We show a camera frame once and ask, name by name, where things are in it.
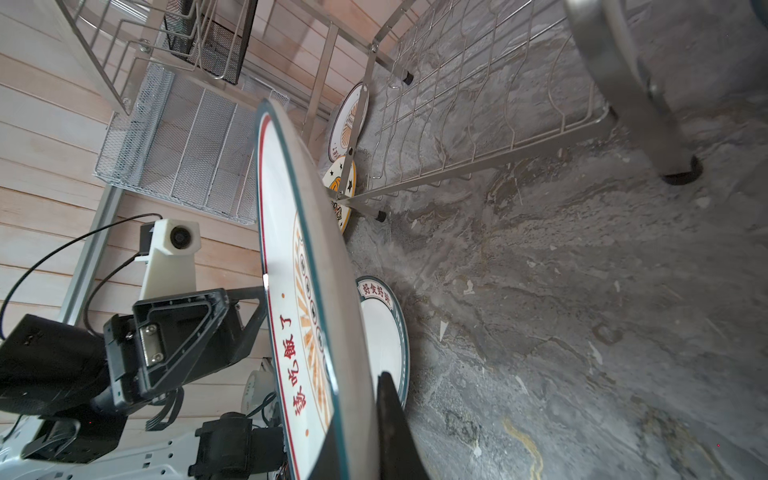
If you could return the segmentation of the white plate orange sunburst design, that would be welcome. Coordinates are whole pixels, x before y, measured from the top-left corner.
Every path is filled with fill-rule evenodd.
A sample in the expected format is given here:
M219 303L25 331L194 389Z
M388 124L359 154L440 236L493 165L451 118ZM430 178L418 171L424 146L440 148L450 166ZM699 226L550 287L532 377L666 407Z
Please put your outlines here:
M308 148L281 104L257 109L262 279L294 479L377 479L379 438L361 308L345 242Z

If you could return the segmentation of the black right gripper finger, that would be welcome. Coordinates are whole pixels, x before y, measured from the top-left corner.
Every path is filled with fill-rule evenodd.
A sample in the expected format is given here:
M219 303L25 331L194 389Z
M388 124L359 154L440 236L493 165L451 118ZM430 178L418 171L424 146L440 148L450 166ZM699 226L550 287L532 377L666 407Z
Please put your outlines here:
M420 459L400 399L389 372L377 381L376 413L381 479L429 478Z

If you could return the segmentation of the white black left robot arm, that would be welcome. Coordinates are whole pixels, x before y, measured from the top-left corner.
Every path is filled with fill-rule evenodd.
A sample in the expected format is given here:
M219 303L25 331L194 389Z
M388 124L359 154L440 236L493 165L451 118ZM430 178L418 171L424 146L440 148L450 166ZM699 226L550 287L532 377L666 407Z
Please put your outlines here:
M18 416L1 439L5 479L114 475L128 418L177 418L187 384L251 352L267 317L263 287L211 289L136 302L101 335L26 315L1 346L1 408Z

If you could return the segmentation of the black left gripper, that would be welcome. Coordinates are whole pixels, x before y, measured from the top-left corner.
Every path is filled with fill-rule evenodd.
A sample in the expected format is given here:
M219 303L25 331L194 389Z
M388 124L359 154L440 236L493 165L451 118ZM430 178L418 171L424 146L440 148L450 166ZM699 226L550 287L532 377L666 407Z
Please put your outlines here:
M101 408L132 414L248 357L267 314L262 286L141 300L105 326L110 387Z

